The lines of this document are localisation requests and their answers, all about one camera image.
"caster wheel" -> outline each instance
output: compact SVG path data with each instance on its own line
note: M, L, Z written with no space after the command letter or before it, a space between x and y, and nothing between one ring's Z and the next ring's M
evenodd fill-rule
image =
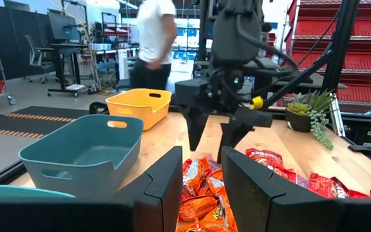
M10 105L13 106L13 105L17 104L17 101L16 101L14 96L9 96L8 97L8 103L10 103Z

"office chair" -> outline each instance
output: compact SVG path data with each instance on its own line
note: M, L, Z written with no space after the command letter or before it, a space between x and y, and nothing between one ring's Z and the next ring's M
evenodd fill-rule
M45 82L50 77L48 74L48 70L53 66L51 60L45 58L47 52L53 51L52 48L38 48L36 47L33 39L31 36L26 35L26 39L30 44L30 65L40 67L45 71L44 77L41 77L41 84L45 84Z

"person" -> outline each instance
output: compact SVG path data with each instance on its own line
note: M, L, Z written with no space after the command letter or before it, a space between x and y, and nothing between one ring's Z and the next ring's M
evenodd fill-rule
M129 83L132 88L165 90L171 71L171 45L177 37L171 0L144 0L137 15L140 52Z

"wooden tabletop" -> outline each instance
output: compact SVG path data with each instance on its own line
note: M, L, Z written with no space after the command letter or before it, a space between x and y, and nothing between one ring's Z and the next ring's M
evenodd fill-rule
M186 120L179 113L169 113L156 126L144 132L137 163L121 187L137 178L173 146L183 146L183 161L208 154L216 160L222 135L220 123L227 121L227 117L210 115L200 144L192 152L189 150ZM236 149L242 153L248 148L275 151L283 157L286 168L294 168L306 179L310 172L337 177L348 188L368 194L371 189L371 160L361 153L350 151L347 148L349 144L331 131L327 132L327 137L334 144L332 151L313 139L310 133L293 131L286 127L285 121L274 120L271 128L256 128L249 132ZM11 184L34 187L27 173Z

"blue bin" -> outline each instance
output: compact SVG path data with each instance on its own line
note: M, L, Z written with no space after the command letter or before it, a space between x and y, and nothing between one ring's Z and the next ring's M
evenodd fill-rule
M26 188L18 186L0 186L0 199L2 198L64 198L70 197L74 198L73 195L67 193L59 193L55 191L48 191L36 188Z
M111 199L137 160L143 126L133 117L84 116L22 149L19 158L37 188Z

